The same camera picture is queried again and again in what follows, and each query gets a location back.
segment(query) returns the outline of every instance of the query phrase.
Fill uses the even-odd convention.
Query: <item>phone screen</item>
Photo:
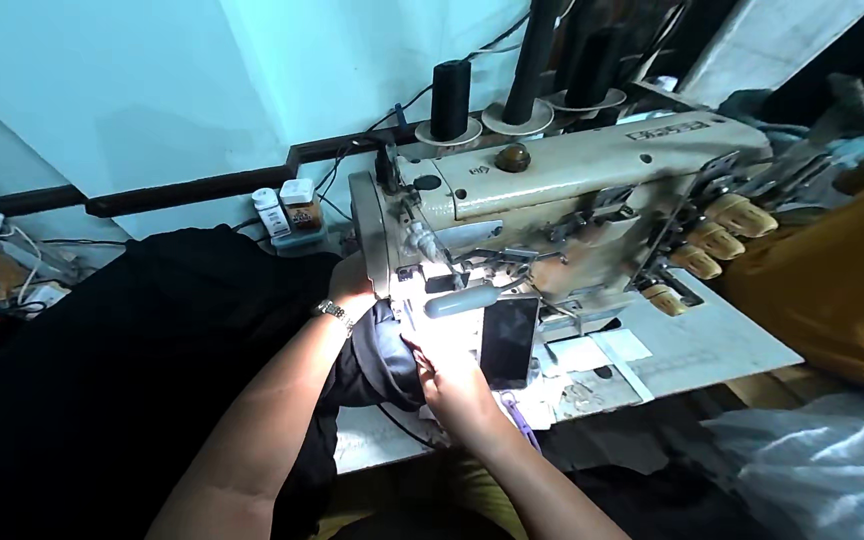
[[[498,300],[485,308],[479,365],[492,390],[524,388],[539,299]]]

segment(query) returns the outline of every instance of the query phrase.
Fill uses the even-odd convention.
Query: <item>yellow cloth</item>
[[[401,498],[447,500],[485,516],[515,540],[528,540],[509,497],[482,463],[462,450],[339,476],[313,540],[331,538],[352,522],[393,508]]]
[[[726,298],[807,362],[864,385],[864,191],[748,247],[726,271]]]

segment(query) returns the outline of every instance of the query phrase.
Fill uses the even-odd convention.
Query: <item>wristwatch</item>
[[[342,324],[345,325],[345,329],[348,331],[348,334],[345,336],[346,338],[351,338],[353,336],[355,321],[349,318],[349,315],[346,314],[346,311],[342,309],[338,303],[325,299],[320,301],[318,305],[312,309],[313,315],[321,315],[323,313],[328,313],[342,321]]]

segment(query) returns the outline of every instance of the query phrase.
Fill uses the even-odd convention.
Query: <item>orange cloth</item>
[[[807,362],[864,385],[864,191],[748,248],[726,271],[726,298]]]

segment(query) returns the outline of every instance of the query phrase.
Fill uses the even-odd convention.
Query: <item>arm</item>
[[[629,540],[502,414],[474,358],[412,345],[429,407],[509,496],[529,538]]]
[[[336,266],[329,298],[352,320],[372,307],[361,256]],[[222,415],[146,538],[269,538],[276,497],[346,336],[339,319],[320,315],[272,357]]]

